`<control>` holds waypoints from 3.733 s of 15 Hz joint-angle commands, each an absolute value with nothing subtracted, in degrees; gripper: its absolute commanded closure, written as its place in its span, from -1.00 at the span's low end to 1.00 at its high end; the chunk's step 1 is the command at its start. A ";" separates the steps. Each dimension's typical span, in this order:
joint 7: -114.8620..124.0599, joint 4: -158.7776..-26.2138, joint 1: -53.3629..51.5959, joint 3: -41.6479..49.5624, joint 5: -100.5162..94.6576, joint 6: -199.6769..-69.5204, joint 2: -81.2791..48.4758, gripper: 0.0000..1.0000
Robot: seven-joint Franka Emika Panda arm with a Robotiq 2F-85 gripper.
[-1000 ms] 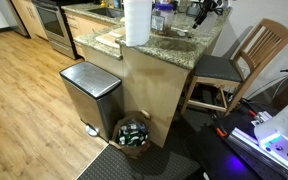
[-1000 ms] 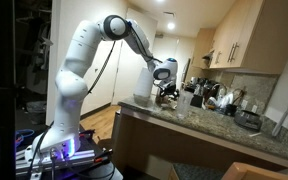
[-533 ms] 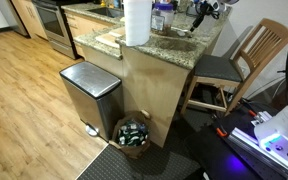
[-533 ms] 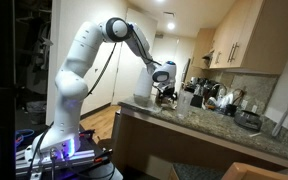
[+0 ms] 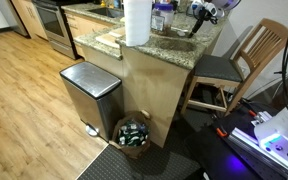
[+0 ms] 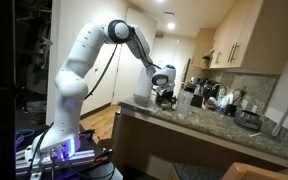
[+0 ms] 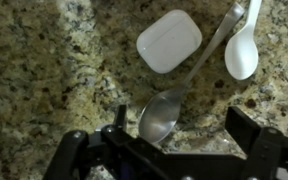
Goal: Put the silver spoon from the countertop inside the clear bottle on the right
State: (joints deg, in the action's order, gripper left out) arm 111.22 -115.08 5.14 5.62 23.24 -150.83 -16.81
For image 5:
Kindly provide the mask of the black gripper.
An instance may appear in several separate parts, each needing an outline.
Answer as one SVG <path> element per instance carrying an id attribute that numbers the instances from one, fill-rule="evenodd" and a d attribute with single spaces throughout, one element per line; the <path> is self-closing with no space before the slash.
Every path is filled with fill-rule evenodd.
<path id="1" fill-rule="evenodd" d="M 193 37 L 204 21 L 210 21 L 212 24 L 216 24 L 217 20 L 225 15 L 220 0 L 193 0 L 191 8 L 193 10 L 193 16 L 197 21 L 189 33 L 188 38 Z"/>

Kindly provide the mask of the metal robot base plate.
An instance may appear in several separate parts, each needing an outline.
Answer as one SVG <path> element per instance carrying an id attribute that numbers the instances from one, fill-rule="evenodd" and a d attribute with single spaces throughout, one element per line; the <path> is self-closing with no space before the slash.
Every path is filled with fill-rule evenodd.
<path id="1" fill-rule="evenodd" d="M 231 116 L 220 123 L 230 138 L 250 147 L 273 163 L 288 170 L 288 116 L 278 113 L 272 116 L 267 111 L 255 117 Z"/>

